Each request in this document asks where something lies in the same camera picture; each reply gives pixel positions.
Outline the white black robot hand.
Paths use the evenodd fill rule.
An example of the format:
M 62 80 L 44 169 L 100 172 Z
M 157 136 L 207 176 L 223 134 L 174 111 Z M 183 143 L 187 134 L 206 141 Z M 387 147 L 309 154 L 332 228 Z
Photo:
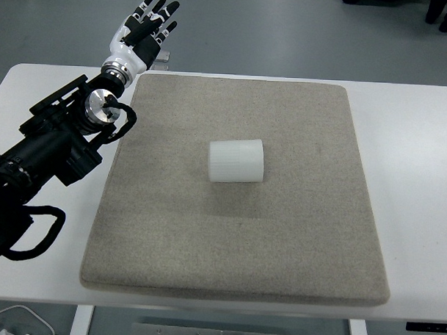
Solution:
M 143 0 L 113 36 L 104 65 L 117 65 L 130 77 L 149 69 L 177 26 L 172 15 L 179 7 L 178 1 Z

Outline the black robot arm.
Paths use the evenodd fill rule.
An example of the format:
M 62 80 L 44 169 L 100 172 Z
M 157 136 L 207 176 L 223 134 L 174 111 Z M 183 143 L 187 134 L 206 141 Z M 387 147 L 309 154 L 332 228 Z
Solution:
M 119 100 L 133 80 L 128 67 L 107 61 L 95 78 L 82 75 L 36 103 L 22 141 L 0 154 L 0 200 L 24 205 L 53 177 L 68 186 L 100 165 L 98 149 L 137 121 Z

